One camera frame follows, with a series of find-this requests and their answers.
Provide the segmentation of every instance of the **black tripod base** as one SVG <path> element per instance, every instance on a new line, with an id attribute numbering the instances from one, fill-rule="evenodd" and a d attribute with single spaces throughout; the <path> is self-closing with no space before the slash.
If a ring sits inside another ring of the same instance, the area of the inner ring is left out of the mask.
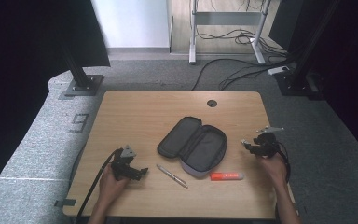
<path id="1" fill-rule="evenodd" d="M 66 97 L 73 96 L 95 96 L 97 90 L 99 89 L 101 83 L 103 82 L 103 75 L 86 75 L 88 85 L 86 87 L 77 86 L 75 80 L 73 79 L 69 84 L 68 89 L 63 94 Z"/>
<path id="2" fill-rule="evenodd" d="M 293 87 L 290 82 L 289 73 L 280 73 L 274 75 L 277 80 L 281 94 L 284 96 L 307 96 L 310 100 L 322 100 L 322 93 L 311 85 L 304 87 Z"/>

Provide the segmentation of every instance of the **white wall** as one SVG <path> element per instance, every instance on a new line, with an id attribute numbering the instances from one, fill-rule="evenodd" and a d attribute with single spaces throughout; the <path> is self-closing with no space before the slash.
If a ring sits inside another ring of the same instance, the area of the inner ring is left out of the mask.
<path id="1" fill-rule="evenodd" d="M 91 0 L 107 48 L 168 48 L 169 0 Z"/>

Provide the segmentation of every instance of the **wooden table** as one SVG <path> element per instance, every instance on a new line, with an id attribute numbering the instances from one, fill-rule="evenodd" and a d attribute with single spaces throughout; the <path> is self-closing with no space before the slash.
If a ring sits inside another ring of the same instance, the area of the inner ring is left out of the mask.
<path id="1" fill-rule="evenodd" d="M 207 102 L 215 100 L 217 106 Z M 178 159 L 157 153 L 158 143 L 183 117 L 202 119 L 227 135 L 227 152 L 214 172 L 242 172 L 241 181 L 211 181 L 187 174 Z M 137 153 L 131 167 L 148 167 L 140 180 L 132 180 L 109 210 L 117 217 L 275 218 L 275 193 L 255 156 L 241 139 L 257 137 L 269 125 L 257 92 L 220 91 L 108 91 L 102 101 L 67 199 L 75 206 L 63 212 L 75 216 L 105 159 L 117 148 L 130 145 Z M 169 179 L 162 165 L 188 184 Z M 98 197 L 91 195 L 83 215 L 89 216 Z"/>

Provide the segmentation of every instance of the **silver pen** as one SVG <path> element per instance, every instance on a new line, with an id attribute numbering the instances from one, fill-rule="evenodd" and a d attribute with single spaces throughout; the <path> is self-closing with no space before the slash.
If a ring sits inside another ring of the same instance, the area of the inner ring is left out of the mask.
<path id="1" fill-rule="evenodd" d="M 188 189 L 188 185 L 185 182 L 185 180 L 177 177 L 176 175 L 171 174 L 171 172 L 167 171 L 164 167 L 160 166 L 157 164 L 157 167 L 159 168 L 160 171 L 162 171 L 162 173 L 166 174 L 167 176 L 169 176 L 171 179 L 173 179 L 174 181 L 176 181 L 178 184 L 182 185 L 184 188 Z"/>

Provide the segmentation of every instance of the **open pencil case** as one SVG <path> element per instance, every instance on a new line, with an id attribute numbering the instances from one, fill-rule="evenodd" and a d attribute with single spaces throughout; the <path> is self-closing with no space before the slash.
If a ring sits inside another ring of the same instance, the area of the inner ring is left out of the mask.
<path id="1" fill-rule="evenodd" d="M 201 178 L 225 156 L 227 137 L 218 128 L 202 125 L 193 117 L 184 117 L 158 144 L 158 153 L 167 158 L 179 157 L 183 169 Z"/>

